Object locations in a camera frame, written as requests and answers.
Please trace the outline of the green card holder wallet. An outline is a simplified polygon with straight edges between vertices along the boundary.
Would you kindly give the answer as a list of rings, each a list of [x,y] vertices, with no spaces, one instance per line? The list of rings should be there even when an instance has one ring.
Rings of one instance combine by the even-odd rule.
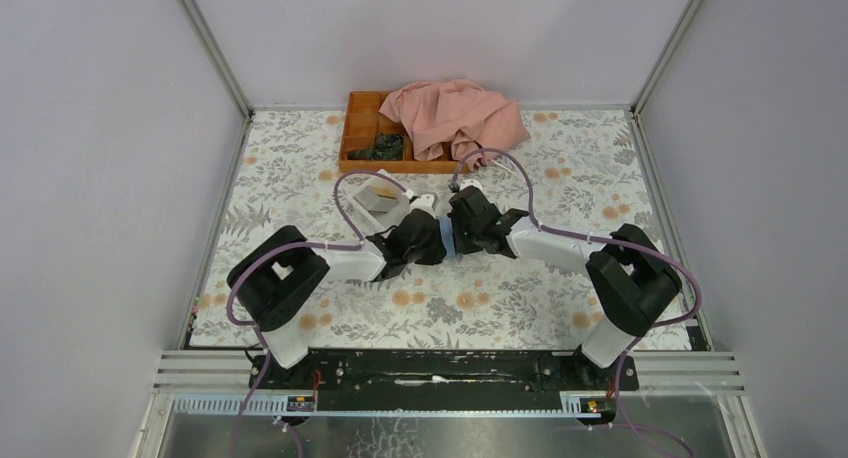
[[[455,239],[453,235],[453,223],[449,216],[441,216],[438,218],[440,237],[447,258],[452,258],[457,255]]]

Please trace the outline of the white plastic card box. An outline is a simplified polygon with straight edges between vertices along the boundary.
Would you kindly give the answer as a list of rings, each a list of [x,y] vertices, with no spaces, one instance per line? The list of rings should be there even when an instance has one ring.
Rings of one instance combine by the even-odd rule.
[[[366,235],[398,225],[410,211],[406,193],[386,179],[369,174],[365,177],[345,195],[355,222]]]

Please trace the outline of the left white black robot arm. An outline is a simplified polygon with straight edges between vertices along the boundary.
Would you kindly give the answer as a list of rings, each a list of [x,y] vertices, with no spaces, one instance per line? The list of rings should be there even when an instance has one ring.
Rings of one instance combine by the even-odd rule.
[[[289,225],[239,262],[227,276],[228,304],[251,318],[260,345],[274,362],[272,376],[288,389],[309,379],[308,345],[296,317],[324,282],[381,282],[411,265],[434,266],[456,254],[448,217],[411,210],[398,225],[357,244],[311,242]]]

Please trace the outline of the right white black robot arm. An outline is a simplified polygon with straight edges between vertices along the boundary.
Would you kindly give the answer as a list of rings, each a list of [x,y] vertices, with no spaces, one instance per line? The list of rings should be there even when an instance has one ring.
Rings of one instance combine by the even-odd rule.
[[[625,224],[605,237],[543,226],[520,209],[504,213],[470,180],[450,186],[452,252],[485,251],[536,260],[588,277],[604,316],[578,347],[575,380],[597,390],[613,376],[613,363],[644,337],[682,291],[676,269],[643,230]]]

